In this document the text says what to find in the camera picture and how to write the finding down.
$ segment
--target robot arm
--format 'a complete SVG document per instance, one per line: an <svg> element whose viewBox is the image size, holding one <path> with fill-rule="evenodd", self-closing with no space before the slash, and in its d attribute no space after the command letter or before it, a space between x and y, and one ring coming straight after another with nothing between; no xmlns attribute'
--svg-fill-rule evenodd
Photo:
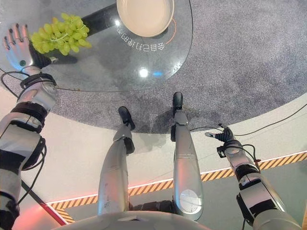
<svg viewBox="0 0 307 230"><path fill-rule="evenodd" d="M236 199L244 219L255 230L299 230L298 223L286 213L285 206L269 181L248 158L241 143L229 127L221 134L206 133L208 137L224 142L217 148L221 158L227 157L239 182Z"/></svg>
<svg viewBox="0 0 307 230"><path fill-rule="evenodd" d="M0 228L6 230L19 216L21 171L37 162L45 146L39 133L56 103L57 92L52 76L40 72L51 60L31 48L26 26L19 33L15 24L3 42L12 66L30 75L21 82L23 91L16 106L0 121Z"/></svg>

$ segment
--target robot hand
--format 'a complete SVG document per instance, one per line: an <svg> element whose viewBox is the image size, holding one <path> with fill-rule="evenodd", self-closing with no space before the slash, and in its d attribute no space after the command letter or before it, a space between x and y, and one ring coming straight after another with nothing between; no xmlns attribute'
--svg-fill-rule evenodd
<svg viewBox="0 0 307 230"><path fill-rule="evenodd" d="M46 67L56 58L48 58L38 53L29 39L27 25L14 24L3 38L5 54L10 64L23 73L35 75L40 69Z"/></svg>

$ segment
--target warning stripe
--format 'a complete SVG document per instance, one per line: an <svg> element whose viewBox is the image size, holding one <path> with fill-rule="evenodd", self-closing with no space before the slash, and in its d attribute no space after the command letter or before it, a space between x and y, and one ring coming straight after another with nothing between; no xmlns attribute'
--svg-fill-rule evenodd
<svg viewBox="0 0 307 230"><path fill-rule="evenodd" d="M306 159L307 159L307 151L301 152L298 154L292 154L292 155L285 156L285 157L279 157L279 158L275 158L271 160L261 161L259 162L259 167L261 170L266 170L268 168L275 168L278 166L291 164L291 163L303 161ZM226 177L230 177L234 175L235 174L233 173L231 168L219 169L219 170L214 170L211 172L202 173L201 180L203 182L212 181L212 180L226 178ZM160 191L164 189L169 189L172 187L173 187L173 179L170 179L170 180L165 180L162 182L156 182L152 184L141 185L141 186L129 188L128 193L129 193L129 196L135 196L135 195ZM86 197L77 198L77 199L70 199L70 200L61 201L61 202L52 202L52 203L49 203L49 205L52 206L54 210L56 210L58 214L61 215L68 223L73 223L75 221L67 212L65 212L64 210L65 208L94 204L94 203L97 203L97 201L98 201L98 196L92 195L92 196L86 196Z"/></svg>

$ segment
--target grape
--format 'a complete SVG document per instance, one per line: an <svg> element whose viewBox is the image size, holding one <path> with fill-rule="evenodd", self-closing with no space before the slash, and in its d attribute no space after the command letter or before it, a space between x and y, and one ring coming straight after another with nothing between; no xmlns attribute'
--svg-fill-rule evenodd
<svg viewBox="0 0 307 230"><path fill-rule="evenodd" d="M52 32L59 32L59 29L56 24L51 24Z"/></svg>
<svg viewBox="0 0 307 230"><path fill-rule="evenodd" d="M68 29L66 30L66 33L67 33L69 36L72 36L73 30L70 29L70 28L68 28Z"/></svg>
<svg viewBox="0 0 307 230"><path fill-rule="evenodd" d="M41 48L38 48L37 51L41 54L44 54L45 52L41 49Z"/></svg>
<svg viewBox="0 0 307 230"><path fill-rule="evenodd" d="M48 52L49 52L48 43L44 43L44 44L42 45L42 48L43 48L43 51L44 51L45 53L48 53Z"/></svg>
<svg viewBox="0 0 307 230"><path fill-rule="evenodd" d="M68 53L67 53L62 47L59 49L59 51L60 51L61 54L64 55L64 56L67 56L67 55L68 55Z"/></svg>
<svg viewBox="0 0 307 230"><path fill-rule="evenodd" d="M61 17L63 22L53 17L52 23L44 24L38 32L32 34L31 41L35 50L44 54L58 49L66 56L70 50L78 53L79 47L92 47L85 39L90 30L83 24L80 16L62 13Z"/></svg>
<svg viewBox="0 0 307 230"><path fill-rule="evenodd" d="M63 46L63 49L68 53L71 48L70 48L68 43L65 43L64 46Z"/></svg>
<svg viewBox="0 0 307 230"><path fill-rule="evenodd" d="M87 32L87 33L90 32L90 29L89 29L88 27L84 27L83 29L84 29L84 31Z"/></svg>
<svg viewBox="0 0 307 230"><path fill-rule="evenodd" d="M80 51L80 49L74 45L74 44L71 44L71 49L75 52L75 53L78 53Z"/></svg>
<svg viewBox="0 0 307 230"><path fill-rule="evenodd" d="M39 34L37 32L35 32L32 36L31 36L31 41L33 43L39 43L42 41L42 38L39 36Z"/></svg>
<svg viewBox="0 0 307 230"><path fill-rule="evenodd" d="M61 34L60 31L55 32L54 35L55 35L57 38L62 37L62 34Z"/></svg>
<svg viewBox="0 0 307 230"><path fill-rule="evenodd" d="M75 23L70 24L69 28L73 31L77 29Z"/></svg>
<svg viewBox="0 0 307 230"><path fill-rule="evenodd" d="M79 40L80 38L82 38L82 35L81 33L76 32L72 37L76 40Z"/></svg>
<svg viewBox="0 0 307 230"><path fill-rule="evenodd" d="M74 42L75 42L75 39L73 39L72 37L70 37L70 38L68 39L68 43L69 43L70 45L74 44Z"/></svg>
<svg viewBox="0 0 307 230"><path fill-rule="evenodd" d="M53 18L52 18L52 23L53 23L53 24L56 24L56 23L58 23L58 22L59 22L59 21L58 21L58 19L57 19L56 17L53 17Z"/></svg>
<svg viewBox="0 0 307 230"><path fill-rule="evenodd" d="M81 33L82 37L87 37L87 32L85 32L84 28L80 29L79 33Z"/></svg>
<svg viewBox="0 0 307 230"><path fill-rule="evenodd" d="M58 45L59 45L60 47L64 45L64 41L63 41L63 40L59 40L59 41L57 41L57 43L58 43Z"/></svg>
<svg viewBox="0 0 307 230"><path fill-rule="evenodd" d="M49 34L49 35L52 34L52 28L51 28L50 24L46 23L44 25L44 30L46 31L47 34Z"/></svg>
<svg viewBox="0 0 307 230"><path fill-rule="evenodd" d="M39 36L41 36L43 39L46 39L46 40L49 39L48 34L44 31L43 28L39 28L38 34L39 34Z"/></svg>
<svg viewBox="0 0 307 230"><path fill-rule="evenodd" d="M59 22L57 26L58 26L58 29L59 29L60 32L65 31L65 24L64 23Z"/></svg>
<svg viewBox="0 0 307 230"><path fill-rule="evenodd" d="M81 19L78 19L78 20L76 21L76 26L77 26L78 29L82 28L83 22L82 22Z"/></svg>
<svg viewBox="0 0 307 230"><path fill-rule="evenodd" d="M86 41L84 39L79 39L78 42L80 45L86 46Z"/></svg>
<svg viewBox="0 0 307 230"><path fill-rule="evenodd" d="M52 42L48 42L48 48L50 51L54 50L54 45Z"/></svg>
<svg viewBox="0 0 307 230"><path fill-rule="evenodd" d="M67 21L71 20L71 17L66 13L61 13L61 17L62 17L62 19L67 20Z"/></svg>
<svg viewBox="0 0 307 230"><path fill-rule="evenodd" d="M74 21L77 21L77 20L81 20L81 17L80 17L80 16L74 16L72 19L73 19Z"/></svg>

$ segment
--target round glass tabletop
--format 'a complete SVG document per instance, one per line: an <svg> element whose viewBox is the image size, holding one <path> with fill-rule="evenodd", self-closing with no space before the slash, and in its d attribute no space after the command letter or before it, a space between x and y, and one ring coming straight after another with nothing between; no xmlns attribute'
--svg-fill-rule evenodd
<svg viewBox="0 0 307 230"><path fill-rule="evenodd" d="M192 15L186 0L175 1L171 24L151 38L135 35L124 26L115 0L5 0L0 3L0 35L5 36L17 22L28 24L32 34L51 23L52 17L60 18L62 12L82 17L93 46L68 56L58 51L47 54L59 59L44 68L59 88L93 92L146 89L175 74L189 53ZM5 55L0 56L0 68L12 71Z"/></svg>

